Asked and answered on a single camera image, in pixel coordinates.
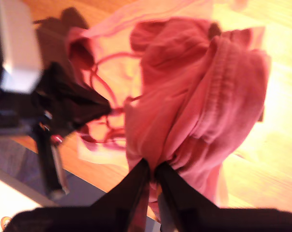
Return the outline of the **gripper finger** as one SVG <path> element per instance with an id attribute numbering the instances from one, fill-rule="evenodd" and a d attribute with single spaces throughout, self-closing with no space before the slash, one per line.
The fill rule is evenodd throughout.
<path id="1" fill-rule="evenodd" d="M 149 182 L 150 167 L 142 159 L 117 186 L 91 205 L 94 231 L 145 231 Z"/>
<path id="2" fill-rule="evenodd" d="M 52 135 L 69 135 L 111 113 L 109 101 L 92 88 L 73 82 L 57 62 L 44 70 L 37 102 Z"/>
<path id="3" fill-rule="evenodd" d="M 218 232 L 216 207 L 192 188 L 167 162 L 154 172 L 162 232 Z"/>

